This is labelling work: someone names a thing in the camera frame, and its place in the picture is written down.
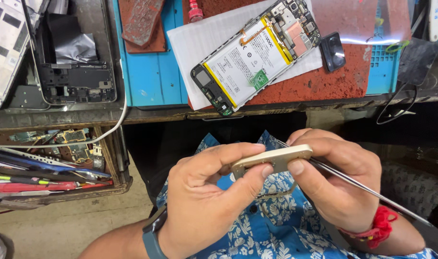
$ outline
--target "green sticker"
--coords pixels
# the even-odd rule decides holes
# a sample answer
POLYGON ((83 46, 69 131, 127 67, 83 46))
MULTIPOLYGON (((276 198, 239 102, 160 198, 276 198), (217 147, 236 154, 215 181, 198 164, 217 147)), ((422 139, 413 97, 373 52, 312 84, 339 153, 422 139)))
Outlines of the green sticker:
POLYGON ((251 84, 256 88, 256 90, 259 90, 262 86, 264 86, 269 79, 267 78, 267 75, 265 74, 264 70, 259 70, 257 72, 256 76, 252 79, 251 84))

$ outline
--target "green rubber band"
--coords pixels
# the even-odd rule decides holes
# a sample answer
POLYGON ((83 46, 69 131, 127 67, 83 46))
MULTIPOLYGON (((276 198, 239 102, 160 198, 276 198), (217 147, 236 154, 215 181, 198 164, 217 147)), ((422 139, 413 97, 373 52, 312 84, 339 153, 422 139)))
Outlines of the green rubber band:
POLYGON ((391 44, 390 46, 388 46, 388 47, 385 49, 385 52, 387 52, 387 53, 394 53, 394 52, 397 52, 398 50, 403 49, 403 48, 406 47, 407 45, 409 45, 409 41, 399 41, 399 42, 397 42, 397 43, 394 43, 394 44, 391 44), (390 50, 391 47, 393 47, 393 46, 398 46, 398 45, 401 45, 401 46, 399 46, 398 48, 394 48, 394 49, 390 50))

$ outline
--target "right hand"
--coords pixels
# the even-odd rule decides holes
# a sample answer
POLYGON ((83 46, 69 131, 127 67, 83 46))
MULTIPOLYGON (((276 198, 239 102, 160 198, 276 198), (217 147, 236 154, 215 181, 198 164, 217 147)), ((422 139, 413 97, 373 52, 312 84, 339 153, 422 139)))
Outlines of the right hand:
MULTIPOLYGON (((381 162, 377 155, 360 145, 320 129, 298 130, 291 134, 287 144, 308 144, 312 156, 325 157, 344 173, 380 192, 381 162)), ((377 197, 332 174, 323 176, 305 159, 292 160, 288 169, 325 220, 354 233, 371 229, 379 206, 377 197)))

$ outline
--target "left hand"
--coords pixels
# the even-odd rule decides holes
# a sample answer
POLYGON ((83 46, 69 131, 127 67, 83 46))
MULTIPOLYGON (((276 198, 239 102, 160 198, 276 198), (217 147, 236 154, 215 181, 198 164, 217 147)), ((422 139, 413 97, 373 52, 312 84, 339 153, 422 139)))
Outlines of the left hand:
POLYGON ((220 145, 183 158, 170 170, 168 219, 158 233, 161 250, 168 258, 191 256, 228 232, 241 211, 259 194, 273 167, 252 167, 226 191, 216 183, 231 172, 230 163, 264 151, 262 144, 220 145))

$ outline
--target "fingernail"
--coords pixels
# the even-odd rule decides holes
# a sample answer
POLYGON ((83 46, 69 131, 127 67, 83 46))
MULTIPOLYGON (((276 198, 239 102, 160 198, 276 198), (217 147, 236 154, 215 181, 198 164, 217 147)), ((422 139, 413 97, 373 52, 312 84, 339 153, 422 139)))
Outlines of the fingernail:
POLYGON ((271 165, 266 166, 263 170, 262 170, 262 176, 264 178, 267 178, 269 175, 271 175, 273 173, 273 167, 271 165))
POLYGON ((299 175, 304 171, 304 165, 299 160, 289 162, 288 169, 293 175, 299 175))

